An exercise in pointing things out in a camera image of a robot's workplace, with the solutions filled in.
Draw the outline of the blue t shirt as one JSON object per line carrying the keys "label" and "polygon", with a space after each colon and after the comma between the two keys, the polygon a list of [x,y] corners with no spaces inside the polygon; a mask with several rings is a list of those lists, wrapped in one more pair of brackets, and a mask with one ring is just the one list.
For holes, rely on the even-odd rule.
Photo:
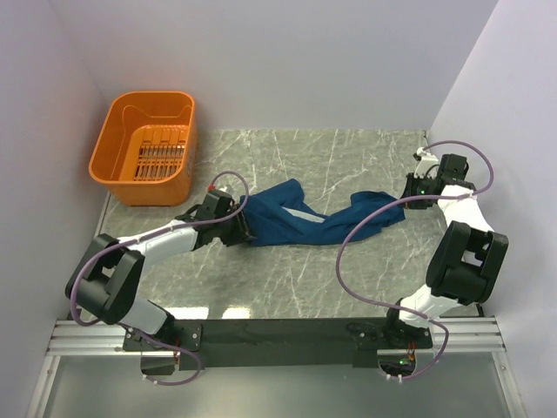
{"label": "blue t shirt", "polygon": [[241,199],[247,202],[243,214],[255,235],[252,246],[339,245],[359,222],[395,200],[385,192],[356,192],[348,207],[325,215],[305,203],[296,179]]}

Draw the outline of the orange plastic basket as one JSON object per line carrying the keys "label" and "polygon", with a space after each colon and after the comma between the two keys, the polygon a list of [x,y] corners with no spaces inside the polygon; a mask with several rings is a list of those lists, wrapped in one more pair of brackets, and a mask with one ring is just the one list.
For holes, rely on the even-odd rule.
{"label": "orange plastic basket", "polygon": [[196,103],[182,91],[132,91],[112,103],[89,173],[127,206],[179,206],[198,148]]}

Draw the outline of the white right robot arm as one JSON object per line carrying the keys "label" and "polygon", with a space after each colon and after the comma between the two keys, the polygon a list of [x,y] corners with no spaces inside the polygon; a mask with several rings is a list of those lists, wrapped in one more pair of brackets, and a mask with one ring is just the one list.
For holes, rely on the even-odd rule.
{"label": "white right robot arm", "polygon": [[402,347],[419,339],[430,319],[490,297],[509,246],[508,237],[487,223],[466,181],[467,159],[457,154],[433,156],[423,148],[414,158],[418,164],[406,176],[404,198],[416,196],[402,206],[425,210],[437,206],[446,230],[426,270],[426,282],[412,295],[390,308],[382,326],[382,337],[391,347]]}

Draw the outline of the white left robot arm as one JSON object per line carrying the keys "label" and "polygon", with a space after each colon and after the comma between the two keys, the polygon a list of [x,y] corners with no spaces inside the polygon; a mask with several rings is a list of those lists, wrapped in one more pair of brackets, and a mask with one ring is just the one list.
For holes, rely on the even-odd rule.
{"label": "white left robot arm", "polygon": [[147,233],[95,237],[64,289],[74,321],[86,327],[99,321],[126,325],[143,332],[144,341],[153,349],[170,346],[178,337],[175,319],[162,307],[138,297],[143,272],[214,239],[225,246],[252,241],[255,235],[243,207],[230,194],[212,191],[201,204]]}

